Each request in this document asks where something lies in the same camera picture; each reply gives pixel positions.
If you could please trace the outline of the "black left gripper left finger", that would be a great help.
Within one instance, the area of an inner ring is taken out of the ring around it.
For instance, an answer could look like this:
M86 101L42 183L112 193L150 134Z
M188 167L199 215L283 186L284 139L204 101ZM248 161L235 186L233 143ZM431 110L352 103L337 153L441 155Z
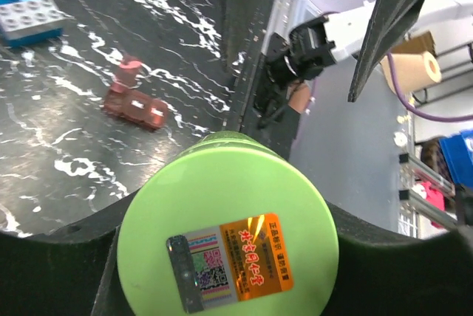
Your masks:
M118 280L118 232L128 199L57 229L1 234L2 315L127 315Z

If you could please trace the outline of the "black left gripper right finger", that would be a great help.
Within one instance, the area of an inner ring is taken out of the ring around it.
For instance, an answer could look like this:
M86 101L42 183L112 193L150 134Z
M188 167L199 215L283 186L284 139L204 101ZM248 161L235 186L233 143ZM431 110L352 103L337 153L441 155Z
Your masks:
M471 315L472 228L410 238L328 205L339 242L326 315Z

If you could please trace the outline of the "green lidded pill bottle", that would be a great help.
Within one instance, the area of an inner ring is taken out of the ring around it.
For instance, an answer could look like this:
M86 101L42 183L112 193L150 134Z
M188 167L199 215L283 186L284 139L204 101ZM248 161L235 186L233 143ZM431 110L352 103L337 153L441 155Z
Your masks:
M234 132L211 134L136 194L118 274L136 315L320 315L336 282L336 227L314 185Z

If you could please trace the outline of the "brown weekly pill organizer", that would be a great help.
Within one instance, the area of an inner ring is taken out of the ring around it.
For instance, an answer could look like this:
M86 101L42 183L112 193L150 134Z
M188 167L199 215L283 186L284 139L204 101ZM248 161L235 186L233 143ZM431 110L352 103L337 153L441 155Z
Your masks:
M122 120L156 131L166 124L169 108L162 100L135 88L142 65L134 56L123 56L103 100L103 110Z

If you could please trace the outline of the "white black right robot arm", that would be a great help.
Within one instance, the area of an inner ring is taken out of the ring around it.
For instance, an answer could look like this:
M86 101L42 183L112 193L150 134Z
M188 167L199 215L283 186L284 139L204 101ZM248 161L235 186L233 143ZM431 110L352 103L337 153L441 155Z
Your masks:
M416 27L472 14L472 0L375 0L362 7L321 15L294 27L278 49L270 49L253 106L258 128L278 121L292 83L319 76L324 69L358 56L348 100L357 100L375 65Z

